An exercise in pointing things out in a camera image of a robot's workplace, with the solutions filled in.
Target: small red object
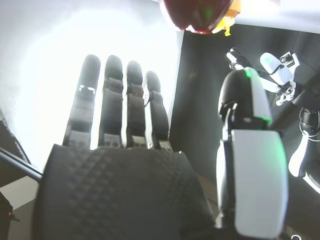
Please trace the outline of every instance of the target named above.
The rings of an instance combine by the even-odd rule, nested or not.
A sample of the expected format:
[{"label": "small red object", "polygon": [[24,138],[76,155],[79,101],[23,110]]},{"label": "small red object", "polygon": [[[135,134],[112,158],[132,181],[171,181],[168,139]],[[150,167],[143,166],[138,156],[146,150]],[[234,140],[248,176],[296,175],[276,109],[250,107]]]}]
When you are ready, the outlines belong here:
[{"label": "small red object", "polygon": [[172,22],[181,30],[189,28],[210,34],[226,15],[234,0],[160,0]]}]

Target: metal rod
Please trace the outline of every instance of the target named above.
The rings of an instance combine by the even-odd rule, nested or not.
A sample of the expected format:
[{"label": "metal rod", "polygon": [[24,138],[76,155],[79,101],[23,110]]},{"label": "metal rod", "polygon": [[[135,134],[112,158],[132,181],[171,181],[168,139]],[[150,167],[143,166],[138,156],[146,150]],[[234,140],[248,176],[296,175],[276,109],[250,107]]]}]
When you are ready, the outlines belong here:
[{"label": "metal rod", "polygon": [[0,147],[0,159],[4,160],[11,166],[21,170],[28,177],[36,180],[38,183],[41,181],[43,173],[36,168],[34,168],[31,164],[23,161],[21,158],[11,154],[10,152],[4,150]]}]

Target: shiny red sphere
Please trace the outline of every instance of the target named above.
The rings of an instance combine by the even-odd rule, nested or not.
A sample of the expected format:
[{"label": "shiny red sphere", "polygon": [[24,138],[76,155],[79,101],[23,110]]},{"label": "shiny red sphere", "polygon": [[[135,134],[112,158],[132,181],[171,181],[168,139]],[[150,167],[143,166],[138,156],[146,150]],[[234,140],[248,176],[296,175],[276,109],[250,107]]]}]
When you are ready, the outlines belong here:
[{"label": "shiny red sphere", "polygon": [[160,0],[172,22],[181,30],[209,34],[227,13],[233,0]]}]

